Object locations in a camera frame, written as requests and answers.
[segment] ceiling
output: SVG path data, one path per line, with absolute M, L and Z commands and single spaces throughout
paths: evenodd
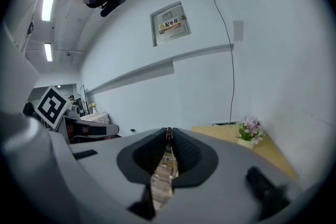
M 43 0 L 38 0 L 35 27 L 26 48 L 27 59 L 39 72 L 79 69 L 99 29 L 118 13 L 116 9 L 103 18 L 101 9 L 91 9 L 82 0 L 54 0 L 51 20 L 45 22 L 42 6 Z M 46 60 L 45 42 L 51 43 L 52 62 Z

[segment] ceiling light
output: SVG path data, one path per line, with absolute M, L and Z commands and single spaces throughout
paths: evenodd
M 43 0 L 42 20 L 50 21 L 51 8 L 54 0 Z
M 50 43 L 45 43 L 44 48 L 46 50 L 46 56 L 47 56 L 47 61 L 51 62 L 53 57 L 51 56 L 51 44 Z

